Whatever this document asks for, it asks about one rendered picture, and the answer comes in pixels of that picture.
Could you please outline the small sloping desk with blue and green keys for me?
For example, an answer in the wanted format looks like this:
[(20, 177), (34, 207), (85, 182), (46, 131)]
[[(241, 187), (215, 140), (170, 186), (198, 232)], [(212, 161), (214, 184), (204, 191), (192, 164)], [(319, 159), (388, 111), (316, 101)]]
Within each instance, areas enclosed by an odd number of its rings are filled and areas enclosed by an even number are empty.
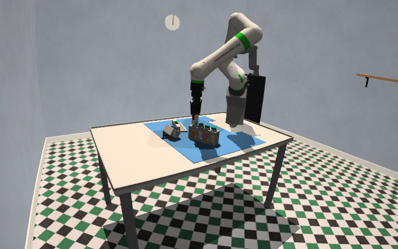
[[(176, 139), (180, 139), (179, 135), (180, 135), (180, 131), (178, 131), (177, 128), (173, 127), (173, 126), (169, 126), (169, 125), (165, 125), (164, 129), (163, 129), (163, 137), (161, 137), (161, 139), (169, 139), (169, 140), (176, 140)], [(165, 138), (165, 137), (166, 138)]]

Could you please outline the blue flat mat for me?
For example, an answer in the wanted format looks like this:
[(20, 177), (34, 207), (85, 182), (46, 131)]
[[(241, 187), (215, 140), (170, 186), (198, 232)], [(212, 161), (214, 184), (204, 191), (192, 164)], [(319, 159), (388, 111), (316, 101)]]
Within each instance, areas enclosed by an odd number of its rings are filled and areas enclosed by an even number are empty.
[[(234, 153), (236, 151), (266, 143), (265, 141), (251, 136), (247, 133), (241, 131), (232, 133), (219, 126), (216, 126), (210, 123), (210, 121), (215, 120), (206, 116), (198, 117), (198, 123), (203, 123), (204, 126), (210, 125), (210, 128), (217, 127), (216, 129), (220, 131), (219, 143), (215, 146), (212, 146), (188, 138), (189, 125), (192, 125), (192, 118), (176, 119), (176, 121), (181, 122), (182, 125), (186, 128), (187, 132), (181, 132), (179, 135), (180, 139), (169, 140), (164, 136), (166, 139), (163, 140), (179, 153), (181, 153), (183, 156), (185, 156), (187, 159), (189, 159), (192, 163), (220, 157), (223, 155)], [(172, 120), (144, 123), (145, 126), (147, 126), (159, 137), (163, 137), (163, 129), (166, 124), (169, 126), (173, 126)]]

